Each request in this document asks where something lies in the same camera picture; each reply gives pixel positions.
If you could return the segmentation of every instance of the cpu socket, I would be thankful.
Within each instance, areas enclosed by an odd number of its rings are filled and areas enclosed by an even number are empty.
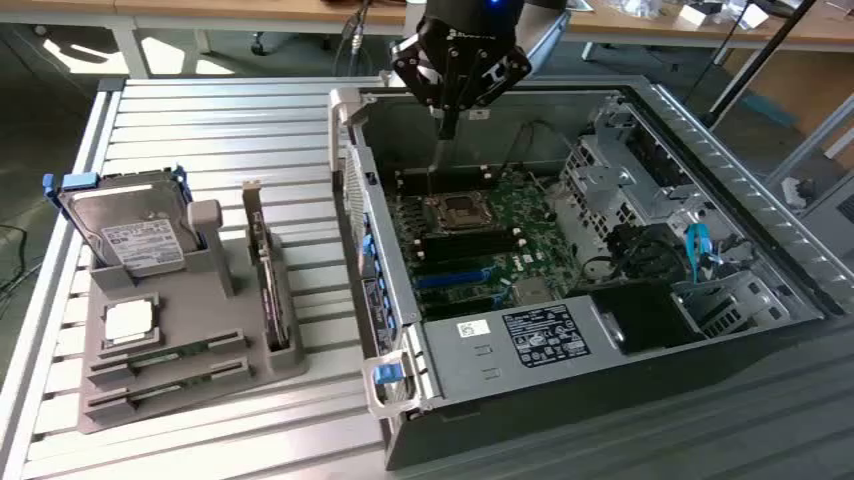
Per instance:
[[[492,211],[480,192],[433,195],[425,203],[441,230],[472,230],[493,224]]]

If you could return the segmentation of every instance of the motherboard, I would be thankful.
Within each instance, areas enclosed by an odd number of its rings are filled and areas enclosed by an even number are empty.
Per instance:
[[[386,198],[408,275],[424,320],[481,313],[561,298],[579,267],[545,202],[545,190],[527,170],[492,173],[458,183],[425,184],[396,175]]]

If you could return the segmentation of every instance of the aluminum extrusion table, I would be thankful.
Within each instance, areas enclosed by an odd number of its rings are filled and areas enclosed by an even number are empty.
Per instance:
[[[100,92],[74,172],[180,161],[196,199],[240,235],[240,182],[260,179],[282,239],[308,373],[90,435],[74,431],[88,252],[60,218],[0,395],[2,479],[831,478],[854,472],[849,321],[789,327],[796,344],[720,384],[386,473],[330,202],[326,92],[361,79],[128,81]],[[761,335],[729,342],[728,362]]]

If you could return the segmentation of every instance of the hard drive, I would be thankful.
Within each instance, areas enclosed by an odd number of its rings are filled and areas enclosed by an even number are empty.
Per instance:
[[[43,183],[98,267],[122,265],[144,277],[181,268],[184,254],[201,248],[186,218],[190,197],[180,168],[104,178],[65,175],[56,190],[52,179]]]

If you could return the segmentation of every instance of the ventilation grille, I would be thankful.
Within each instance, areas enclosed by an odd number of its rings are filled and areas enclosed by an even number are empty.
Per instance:
[[[344,206],[349,215],[353,239],[356,245],[360,245],[361,237],[364,237],[364,192],[358,181],[361,175],[349,153],[344,162]]]

